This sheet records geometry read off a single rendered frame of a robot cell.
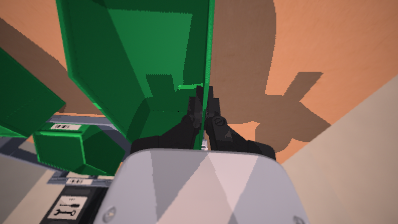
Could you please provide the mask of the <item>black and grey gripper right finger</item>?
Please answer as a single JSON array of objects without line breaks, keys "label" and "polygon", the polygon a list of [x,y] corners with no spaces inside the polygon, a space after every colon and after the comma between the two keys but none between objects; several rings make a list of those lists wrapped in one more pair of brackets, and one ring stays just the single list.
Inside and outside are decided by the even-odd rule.
[{"label": "black and grey gripper right finger", "polygon": [[212,151],[255,153],[276,160],[275,151],[271,146],[245,140],[228,126],[226,119],[220,113],[219,98],[213,96],[213,86],[209,86],[204,130],[209,136]]}]

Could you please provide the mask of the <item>green bin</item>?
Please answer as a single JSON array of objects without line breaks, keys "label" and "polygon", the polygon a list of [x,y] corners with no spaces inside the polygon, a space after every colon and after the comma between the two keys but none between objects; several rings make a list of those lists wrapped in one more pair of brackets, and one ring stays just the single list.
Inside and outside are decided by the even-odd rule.
[{"label": "green bin", "polygon": [[66,102],[0,47],[0,136],[28,138]]},{"label": "green bin", "polygon": [[48,123],[33,141],[39,162],[79,175],[115,176],[126,152],[97,125]]},{"label": "green bin", "polygon": [[68,77],[129,143],[179,124],[201,85],[201,150],[215,0],[55,1]]}]

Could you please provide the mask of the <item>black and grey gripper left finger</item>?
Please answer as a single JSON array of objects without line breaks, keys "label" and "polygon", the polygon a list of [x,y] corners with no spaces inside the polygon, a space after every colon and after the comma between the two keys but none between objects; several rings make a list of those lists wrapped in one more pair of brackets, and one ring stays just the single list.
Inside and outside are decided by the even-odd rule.
[{"label": "black and grey gripper left finger", "polygon": [[189,97],[187,115],[182,117],[181,122],[162,136],[136,139],[131,145],[130,155],[140,150],[152,148],[193,150],[196,135],[201,130],[202,115],[203,87],[197,85],[196,97]]}]

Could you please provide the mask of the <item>black tool case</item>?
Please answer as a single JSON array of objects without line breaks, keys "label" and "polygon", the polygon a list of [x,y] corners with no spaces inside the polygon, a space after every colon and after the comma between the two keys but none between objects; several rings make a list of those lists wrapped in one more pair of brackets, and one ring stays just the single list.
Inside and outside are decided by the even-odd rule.
[{"label": "black tool case", "polygon": [[108,189],[66,185],[39,224],[93,224]]}]

